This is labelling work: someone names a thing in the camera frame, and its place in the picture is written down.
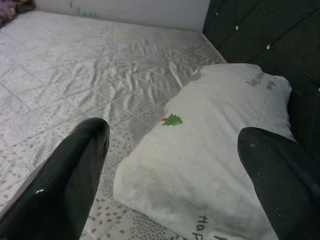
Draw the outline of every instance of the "mattress cover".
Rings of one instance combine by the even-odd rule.
[[[198,32],[32,11],[0,28],[0,210],[82,120],[110,147],[83,240],[182,237],[113,199],[115,171],[196,66],[224,60]]]

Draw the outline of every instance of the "white wall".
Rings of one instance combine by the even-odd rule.
[[[39,10],[202,31],[210,0],[35,0]]]

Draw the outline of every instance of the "tufted headboard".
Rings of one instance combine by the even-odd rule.
[[[291,130],[320,162],[320,1],[211,0],[203,33],[228,63],[289,80]]]

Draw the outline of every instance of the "purple blanket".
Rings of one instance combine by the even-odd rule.
[[[34,9],[33,0],[0,0],[0,28],[15,19],[17,14],[32,9]]]

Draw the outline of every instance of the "pillow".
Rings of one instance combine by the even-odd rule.
[[[278,134],[247,127],[240,160],[279,239],[320,239],[320,165]]]
[[[291,87],[256,65],[201,67],[119,165],[114,198],[190,240],[274,240],[237,150],[253,126],[293,139]]]

